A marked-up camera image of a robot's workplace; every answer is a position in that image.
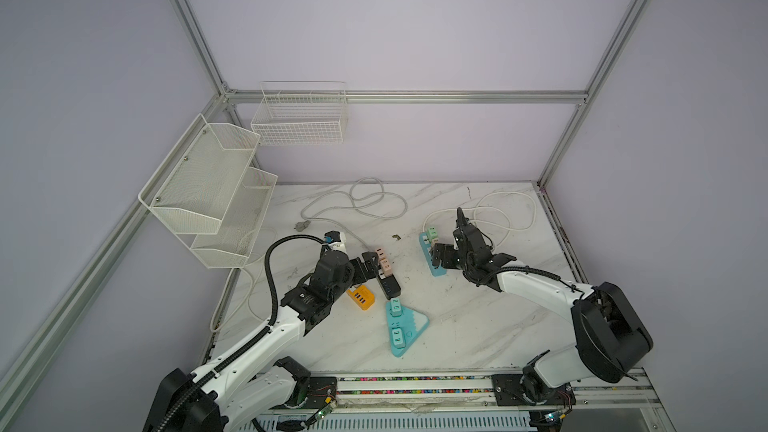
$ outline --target white marble surface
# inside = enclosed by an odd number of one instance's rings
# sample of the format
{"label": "white marble surface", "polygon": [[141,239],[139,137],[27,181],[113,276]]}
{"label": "white marble surface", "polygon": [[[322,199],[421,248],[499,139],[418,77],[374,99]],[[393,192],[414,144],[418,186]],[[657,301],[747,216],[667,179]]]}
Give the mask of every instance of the white marble surface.
{"label": "white marble surface", "polygon": [[[264,227],[274,228],[280,237],[296,233],[293,227],[301,222],[299,211],[304,206],[325,192],[346,191],[349,187],[277,186]],[[359,186],[355,195],[367,195],[377,187]],[[495,249],[496,252],[513,254],[532,267],[574,280],[530,183],[386,184],[386,190],[397,192],[408,200],[408,213],[403,217],[381,220],[340,210],[326,214],[345,224],[371,246],[384,248],[402,287],[401,303],[426,314],[430,321],[428,329],[403,357],[394,357],[389,350],[386,299],[378,282],[371,280],[366,286],[376,296],[376,302],[370,309],[363,311],[349,297],[341,297],[333,305],[331,315],[285,350],[284,355],[292,356],[312,371],[487,370],[521,367],[543,350],[554,350],[574,340],[572,327],[563,319],[525,298],[498,293],[487,287],[477,288],[459,271],[433,277],[418,245],[422,222],[430,212],[474,206],[489,192],[526,192],[538,207],[536,223],[527,231],[513,232],[503,246]],[[340,194],[327,197],[308,213],[312,215],[331,205],[348,206],[349,201]],[[512,219],[513,227],[530,223],[532,205],[525,197],[494,196],[484,205],[504,210]],[[367,210],[379,215],[396,215],[401,207],[399,200],[387,197]],[[481,212],[478,218],[504,223],[504,217],[494,211]],[[455,220],[456,214],[447,212],[433,217],[428,226],[437,227],[441,242],[448,242],[452,240]],[[479,226],[495,243],[504,236],[504,231],[499,228]],[[328,222],[312,221],[305,233],[322,237],[333,229]],[[275,234],[263,229],[254,256],[261,255],[274,240]],[[347,251],[351,257],[364,252],[354,238],[348,238]],[[309,241],[292,241],[275,249],[271,264],[278,297],[282,298],[304,274],[314,269],[317,254],[318,245]],[[269,314],[270,299],[264,268],[259,262],[248,269],[254,276],[259,276],[250,297],[251,307],[265,318]],[[233,304],[242,300],[247,289],[248,277],[242,274],[230,301],[230,310]],[[258,323],[243,306],[222,329],[214,354],[231,347]]]}

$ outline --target mesh basket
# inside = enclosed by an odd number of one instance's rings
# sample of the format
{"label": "mesh basket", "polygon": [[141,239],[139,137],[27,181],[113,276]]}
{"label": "mesh basket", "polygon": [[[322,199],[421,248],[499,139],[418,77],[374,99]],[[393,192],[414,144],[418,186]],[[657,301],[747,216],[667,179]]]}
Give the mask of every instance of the mesh basket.
{"label": "mesh basket", "polygon": [[260,135],[262,145],[343,142],[347,120],[344,82],[262,82],[261,90],[264,98],[250,126]]}
{"label": "mesh basket", "polygon": [[277,176],[248,167],[216,235],[197,235],[190,250],[208,268],[244,267],[270,203]]}
{"label": "mesh basket", "polygon": [[145,205],[174,234],[217,234],[258,141],[250,130],[206,122]]}

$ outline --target slotted metal panel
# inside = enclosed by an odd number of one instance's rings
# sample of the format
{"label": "slotted metal panel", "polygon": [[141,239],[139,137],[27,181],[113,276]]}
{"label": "slotted metal panel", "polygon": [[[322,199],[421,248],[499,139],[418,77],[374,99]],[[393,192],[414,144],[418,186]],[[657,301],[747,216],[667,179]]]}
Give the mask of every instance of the slotted metal panel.
{"label": "slotted metal panel", "polygon": [[[283,420],[305,419],[306,415],[280,416],[261,415],[259,424],[266,432],[277,430],[277,423]],[[505,432],[536,430],[528,424],[531,417],[528,412],[517,410],[457,413],[390,413],[390,414],[337,414],[322,419],[309,430],[327,430],[342,432],[364,430],[366,432],[384,432],[388,430],[410,430],[412,432]],[[240,428],[251,432],[256,428],[248,423]]]}

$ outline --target wire basket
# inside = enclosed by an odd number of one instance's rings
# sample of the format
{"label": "wire basket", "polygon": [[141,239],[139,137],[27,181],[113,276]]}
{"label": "wire basket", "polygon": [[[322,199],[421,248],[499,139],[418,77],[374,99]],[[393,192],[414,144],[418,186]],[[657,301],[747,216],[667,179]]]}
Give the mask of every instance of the wire basket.
{"label": "wire basket", "polygon": [[264,146],[344,142],[344,82],[262,82],[264,98],[251,121]]}
{"label": "wire basket", "polygon": [[197,235],[190,250],[208,268],[242,268],[256,244],[277,176],[248,167],[216,235]]}
{"label": "wire basket", "polygon": [[254,158],[259,134],[229,123],[208,123],[154,196],[139,200],[174,234],[217,234]]}

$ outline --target white wire basket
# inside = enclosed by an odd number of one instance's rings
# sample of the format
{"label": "white wire basket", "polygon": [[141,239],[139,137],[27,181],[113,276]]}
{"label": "white wire basket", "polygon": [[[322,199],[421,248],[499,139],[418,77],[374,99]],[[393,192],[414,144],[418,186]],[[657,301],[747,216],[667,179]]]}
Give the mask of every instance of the white wire basket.
{"label": "white wire basket", "polygon": [[251,121],[264,146],[344,142],[344,82],[262,82],[264,98]]}
{"label": "white wire basket", "polygon": [[148,192],[154,176],[139,193],[141,203],[176,235],[219,232],[259,143],[259,134],[250,130],[202,120],[203,128],[154,196]]}
{"label": "white wire basket", "polygon": [[208,268],[242,268],[256,244],[277,176],[248,167],[216,235],[197,235],[190,246]]}

